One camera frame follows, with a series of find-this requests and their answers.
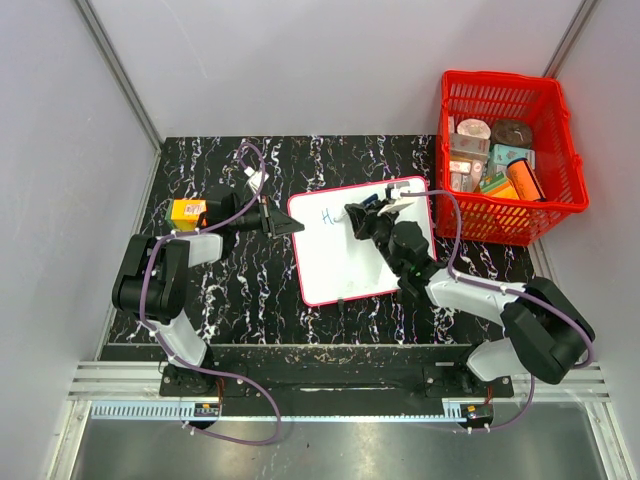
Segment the white marker blue cap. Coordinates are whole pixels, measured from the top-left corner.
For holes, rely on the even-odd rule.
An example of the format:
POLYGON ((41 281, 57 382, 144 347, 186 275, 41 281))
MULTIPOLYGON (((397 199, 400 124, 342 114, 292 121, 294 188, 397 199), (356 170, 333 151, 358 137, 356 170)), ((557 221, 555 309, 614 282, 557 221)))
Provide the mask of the white marker blue cap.
MULTIPOLYGON (((365 198, 364 200, 362 200, 361 202, 359 202, 358 206, 362 207, 362 208, 367 208, 371 204, 375 203, 378 199, 379 199, 379 197, 378 197, 377 194, 372 194, 372 195, 368 196, 367 198, 365 198)), ((348 216, 349 216, 349 209, 348 209, 347 205, 345 205, 344 208, 341 210, 341 212, 337 216, 333 217, 333 221, 334 222, 341 222, 343 219, 347 218, 348 216)))

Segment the pink framed whiteboard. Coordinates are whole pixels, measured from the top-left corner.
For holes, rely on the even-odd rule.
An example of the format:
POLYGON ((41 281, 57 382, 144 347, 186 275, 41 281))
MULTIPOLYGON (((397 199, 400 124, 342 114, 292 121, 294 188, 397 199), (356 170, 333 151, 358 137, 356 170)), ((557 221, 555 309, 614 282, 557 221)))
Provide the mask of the pink framed whiteboard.
POLYGON ((304 225, 292 236, 303 302, 310 307, 352 301, 398 290, 397 277, 371 240, 355 238, 344 206, 360 203, 394 180, 299 193, 288 215, 304 225))

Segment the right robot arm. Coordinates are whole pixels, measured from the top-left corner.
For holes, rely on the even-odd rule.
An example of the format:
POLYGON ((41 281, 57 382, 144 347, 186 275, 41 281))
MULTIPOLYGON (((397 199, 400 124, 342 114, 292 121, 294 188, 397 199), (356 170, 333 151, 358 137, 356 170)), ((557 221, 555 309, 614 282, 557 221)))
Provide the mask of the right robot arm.
POLYGON ((372 242, 400 291, 432 306, 484 318, 502 327, 500 340, 473 347, 454 375, 456 387, 476 396, 491 381, 527 374, 550 385, 594 359, 595 332, 550 279, 504 283, 436 261, 414 221, 401 221, 396 200, 372 197, 344 210, 356 239, 372 242))

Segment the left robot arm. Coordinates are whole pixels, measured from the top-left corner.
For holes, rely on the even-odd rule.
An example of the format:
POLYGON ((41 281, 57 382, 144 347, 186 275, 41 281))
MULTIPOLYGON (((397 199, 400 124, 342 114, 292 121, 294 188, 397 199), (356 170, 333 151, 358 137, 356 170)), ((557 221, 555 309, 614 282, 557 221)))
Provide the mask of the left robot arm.
POLYGON ((278 238, 302 232, 304 225, 266 196, 242 202, 234 192, 218 200, 174 200, 170 211, 185 212, 188 225, 176 225, 164 237, 131 237, 112 303, 140 321, 167 355, 163 396, 220 393, 223 381, 216 376, 212 353, 185 311, 189 270, 226 259, 240 232, 258 231, 278 238))

